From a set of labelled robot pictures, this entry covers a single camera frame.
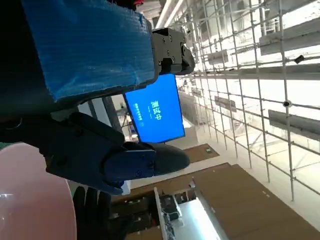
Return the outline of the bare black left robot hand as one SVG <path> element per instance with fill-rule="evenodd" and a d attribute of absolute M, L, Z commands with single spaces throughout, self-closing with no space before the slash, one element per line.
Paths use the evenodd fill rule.
<path fill-rule="evenodd" d="M 194 67 L 183 33 L 153 30 L 128 6 L 3 0 L 0 140 L 38 148 L 52 175 L 120 195 L 125 181 L 177 172 L 189 157 L 164 140 L 126 141 L 81 112 L 64 120 L 52 114 L 100 97 L 141 93 Z"/>

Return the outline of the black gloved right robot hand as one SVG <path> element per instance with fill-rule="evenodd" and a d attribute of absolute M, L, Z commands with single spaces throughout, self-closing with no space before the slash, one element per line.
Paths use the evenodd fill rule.
<path fill-rule="evenodd" d="M 111 195 L 94 188 L 76 188 L 73 194 L 78 240 L 124 240 L 134 221 L 132 215 L 110 219 Z"/>

